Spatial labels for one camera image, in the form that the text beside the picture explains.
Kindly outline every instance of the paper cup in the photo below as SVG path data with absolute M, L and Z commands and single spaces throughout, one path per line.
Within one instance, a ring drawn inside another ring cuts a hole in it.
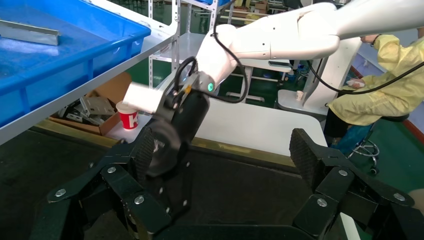
M 135 129 L 139 125 L 139 113 L 130 106 L 123 104 L 122 101 L 116 104 L 120 120 L 124 129 Z
M 304 92 L 303 91 L 297 91 L 296 92 L 296 101 L 302 100 L 302 97 L 303 96 L 304 96 Z

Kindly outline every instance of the shelf rack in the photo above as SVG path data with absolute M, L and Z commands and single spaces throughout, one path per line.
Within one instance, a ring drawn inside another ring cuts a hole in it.
M 172 19 L 174 19 L 174 21 L 170 25 L 153 20 L 153 0 L 148 0 L 149 16 L 143 16 L 107 0 L 90 0 L 90 2 L 97 7 L 118 14 L 151 29 L 151 35 L 144 39 L 140 54 L 111 68 L 57 99 L 31 111 L 7 125 L 4 125 L 0 128 L 0 145 L 39 123 L 53 113 L 59 111 L 61 108 L 72 103 L 84 94 L 104 84 L 111 78 L 131 68 L 163 47 L 169 44 L 172 44 L 173 46 L 177 44 L 178 37 L 176 37 L 176 35 L 179 33 L 180 29 L 180 0 L 172 0 Z
M 203 39 L 205 38 L 204 34 L 190 32 L 191 18 L 192 18 L 192 6 L 199 7 L 210 11 L 210 21 L 209 21 L 209 30 L 214 27 L 214 23 L 217 19 L 217 13 L 226 8 L 231 4 L 231 1 L 219 6 L 218 0 L 213 0 L 211 5 L 206 3 L 196 1 L 196 0 L 182 0 L 187 3 L 187 28 L 186 32 L 180 36 L 180 22 L 178 22 L 178 30 L 176 34 L 176 41 L 171 46 L 163 48 L 161 51 L 156 52 L 155 54 L 149 56 L 148 68 L 149 68 L 149 78 L 148 84 L 150 88 L 153 88 L 153 60 L 169 62 L 171 63 L 172 70 L 175 70 L 178 64 L 182 63 L 185 59 L 190 56 L 196 56 L 200 45 L 202 44 Z

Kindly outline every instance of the bolt head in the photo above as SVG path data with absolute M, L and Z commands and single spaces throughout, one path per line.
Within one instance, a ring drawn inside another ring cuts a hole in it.
M 399 201 L 405 201 L 405 197 L 400 195 L 399 193 L 393 194 L 393 197 L 395 197 Z
M 348 173 L 345 170 L 339 170 L 338 173 L 342 176 L 347 176 Z
M 321 207 L 327 207 L 327 201 L 325 201 L 324 199 L 322 199 L 322 198 L 319 198 L 317 201 L 316 201 L 316 203 L 318 204 L 318 205 L 320 205 Z
M 58 190 L 55 194 L 56 197 L 63 196 L 66 193 L 66 190 L 64 188 Z
M 145 201 L 145 198 L 143 196 L 138 196 L 134 199 L 135 204 L 142 204 Z
M 115 172 L 117 169 L 113 166 L 113 167 L 109 167 L 108 169 L 107 169 L 107 172 L 108 173 L 113 173 L 113 172 Z

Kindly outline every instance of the yellow jacket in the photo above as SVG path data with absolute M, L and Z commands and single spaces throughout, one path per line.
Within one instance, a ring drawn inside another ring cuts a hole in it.
M 365 76 L 365 87 L 373 89 L 424 61 L 424 37 L 408 47 L 393 35 L 381 35 L 374 44 L 378 63 L 387 70 L 381 76 Z M 412 112 L 424 100 L 424 66 L 389 86 L 360 95 L 343 95 L 328 107 L 348 124 L 367 126 L 381 117 L 399 117 Z

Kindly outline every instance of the wall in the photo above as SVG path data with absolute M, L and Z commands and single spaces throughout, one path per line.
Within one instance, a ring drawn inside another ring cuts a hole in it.
M 418 38 L 416 29 L 397 31 L 389 34 L 398 37 L 402 46 L 408 46 Z M 379 76 L 386 71 L 378 64 L 377 51 L 369 44 L 361 45 L 352 66 L 363 76 Z M 408 120 L 424 133 L 424 103 L 421 103 L 421 105 L 409 114 Z

